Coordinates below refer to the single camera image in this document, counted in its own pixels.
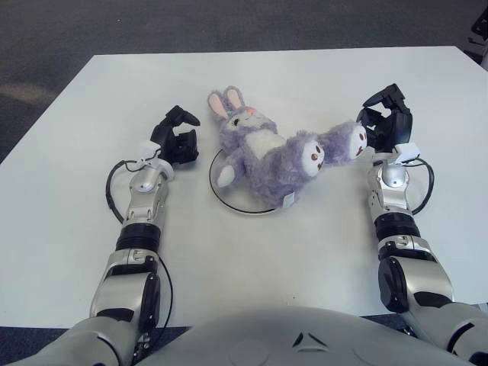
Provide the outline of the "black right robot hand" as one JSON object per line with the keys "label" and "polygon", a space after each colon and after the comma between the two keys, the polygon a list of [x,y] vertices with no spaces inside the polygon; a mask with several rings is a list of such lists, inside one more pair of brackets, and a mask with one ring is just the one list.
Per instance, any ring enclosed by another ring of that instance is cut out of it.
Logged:
{"label": "black right robot hand", "polygon": [[[393,83],[363,103],[357,122],[366,129],[368,146],[376,153],[391,153],[395,145],[409,142],[413,115],[404,99],[398,85]],[[376,104],[382,104],[390,111],[390,115],[385,117],[372,109]]]}

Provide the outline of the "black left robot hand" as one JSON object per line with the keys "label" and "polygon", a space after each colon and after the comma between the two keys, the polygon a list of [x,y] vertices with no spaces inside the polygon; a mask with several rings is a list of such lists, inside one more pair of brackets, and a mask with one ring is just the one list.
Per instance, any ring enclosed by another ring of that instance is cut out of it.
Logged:
{"label": "black left robot hand", "polygon": [[178,135],[173,132],[173,129],[181,124],[201,125],[193,114],[176,105],[155,126],[150,137],[152,142],[161,146],[158,158],[171,165],[193,162],[199,154],[195,129]]}

